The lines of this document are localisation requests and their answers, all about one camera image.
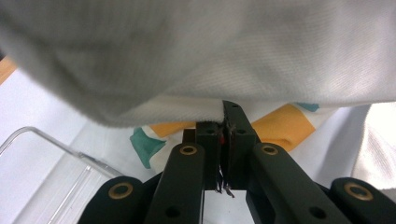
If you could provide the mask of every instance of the patterned fabric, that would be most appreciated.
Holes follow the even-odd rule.
[[[334,111],[334,109],[319,108],[318,105],[287,104],[263,116],[261,119],[255,120],[252,122],[252,127],[262,142],[274,143],[290,151],[303,142]],[[142,138],[140,141],[144,142],[160,141],[160,139],[172,136],[172,134],[193,127],[194,125],[195,122],[173,122],[145,126],[144,130],[150,137],[147,137],[145,134],[134,133],[131,136],[131,140],[135,139],[135,142],[132,141],[132,144],[144,164],[149,161],[149,164],[160,163],[161,167],[164,167],[167,156],[177,141],[174,141],[174,144],[169,144],[169,141],[166,145],[161,144],[163,147],[161,150],[158,150],[156,147],[145,148],[152,146],[137,144],[136,141],[140,138]],[[140,156],[142,151],[149,151],[150,153]]]

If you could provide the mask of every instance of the wooden surface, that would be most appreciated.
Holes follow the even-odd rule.
[[[17,65],[8,57],[0,62],[0,85],[15,71]]]

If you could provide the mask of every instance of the white cloth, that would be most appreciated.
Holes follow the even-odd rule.
[[[395,9],[394,0],[0,0],[0,48],[107,125],[221,120],[221,99],[395,101]]]

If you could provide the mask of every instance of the screw hole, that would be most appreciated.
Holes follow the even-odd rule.
[[[110,188],[108,191],[108,197],[114,200],[123,199],[128,197],[133,190],[134,187],[128,182],[118,183]]]
[[[180,211],[175,206],[170,206],[165,210],[167,217],[179,217]]]
[[[118,186],[117,188],[114,189],[114,192],[116,194],[123,194],[126,191],[128,191],[128,187],[126,187],[126,186]]]
[[[344,185],[344,190],[350,196],[362,201],[371,201],[374,198],[370,190],[352,182],[346,183]]]
[[[195,154],[197,151],[198,151],[197,148],[192,146],[185,146],[180,149],[180,153],[186,156]]]
[[[310,207],[309,212],[313,217],[319,218],[319,219],[324,219],[326,218],[326,213],[323,211],[323,209],[319,207]]]
[[[274,156],[277,154],[277,149],[274,147],[270,147],[270,146],[264,146],[262,147],[262,151],[268,155]]]

